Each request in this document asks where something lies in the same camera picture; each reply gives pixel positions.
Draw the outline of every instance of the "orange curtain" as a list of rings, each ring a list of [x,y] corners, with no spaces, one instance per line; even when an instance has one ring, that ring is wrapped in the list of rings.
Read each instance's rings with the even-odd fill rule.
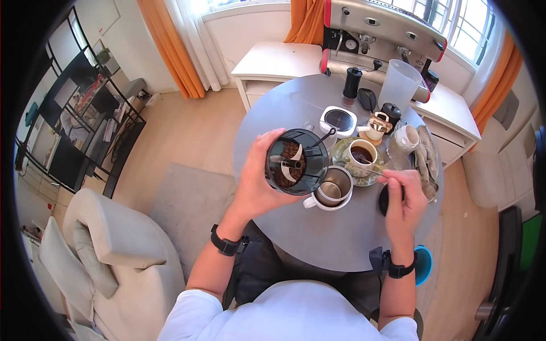
[[[324,34],[324,0],[292,0],[292,27],[285,43],[322,45]]]
[[[493,116],[495,111],[504,101],[506,95],[514,85],[515,78],[518,76],[523,58],[518,48],[514,45],[514,40],[508,32],[505,32],[505,38],[502,45],[501,54],[491,80],[485,87],[482,96],[478,99],[472,109],[472,116],[478,126],[478,130],[483,133],[487,121]]]
[[[136,0],[146,26],[182,95],[205,97],[205,89],[163,0]]]

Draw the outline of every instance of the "round gray table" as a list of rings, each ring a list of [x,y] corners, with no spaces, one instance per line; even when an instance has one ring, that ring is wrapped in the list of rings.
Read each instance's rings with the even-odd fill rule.
[[[239,181],[241,168],[254,139],[275,128],[300,128],[307,121],[318,121],[327,106],[344,107],[341,92],[345,80],[340,75],[310,75],[285,82],[261,97],[243,119],[233,152],[235,179]],[[381,87],[363,80],[361,87],[372,89],[379,97]],[[368,122],[370,112],[357,101],[346,107],[357,116],[358,125]],[[424,124],[417,113],[408,106],[402,120],[417,127]],[[378,150],[385,162],[386,142]],[[416,245],[424,240],[435,223],[443,198],[443,170],[438,173],[440,190],[436,202],[428,204],[416,230]],[[302,200],[268,212],[254,221],[271,241],[290,255],[320,268],[354,272],[371,270],[369,251],[382,246],[390,249],[385,231],[385,217],[377,204],[383,184],[354,187],[351,201],[342,209],[327,212],[318,207],[305,209]]]

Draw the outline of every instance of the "stainless steel cup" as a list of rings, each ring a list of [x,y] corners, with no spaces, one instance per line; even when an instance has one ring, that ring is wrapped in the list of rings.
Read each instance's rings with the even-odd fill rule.
[[[327,207],[336,207],[345,200],[353,190],[351,174],[339,166],[329,166],[326,178],[314,192],[319,203]]]

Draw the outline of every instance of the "wooden coaster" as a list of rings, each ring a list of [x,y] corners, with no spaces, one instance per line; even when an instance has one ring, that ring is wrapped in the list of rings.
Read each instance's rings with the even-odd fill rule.
[[[374,146],[379,146],[381,144],[381,141],[383,141],[383,138],[381,138],[380,140],[372,140],[371,138],[368,137],[368,135],[366,135],[366,132],[365,131],[361,131],[358,133],[358,136],[361,138],[361,139],[364,139],[368,142],[370,142],[371,144],[373,144]]]

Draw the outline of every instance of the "potted plant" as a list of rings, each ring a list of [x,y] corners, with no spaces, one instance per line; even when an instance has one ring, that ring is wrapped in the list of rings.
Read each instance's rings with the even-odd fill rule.
[[[110,49],[108,47],[103,48],[102,51],[97,54],[97,59],[102,65],[106,64],[110,60]]]

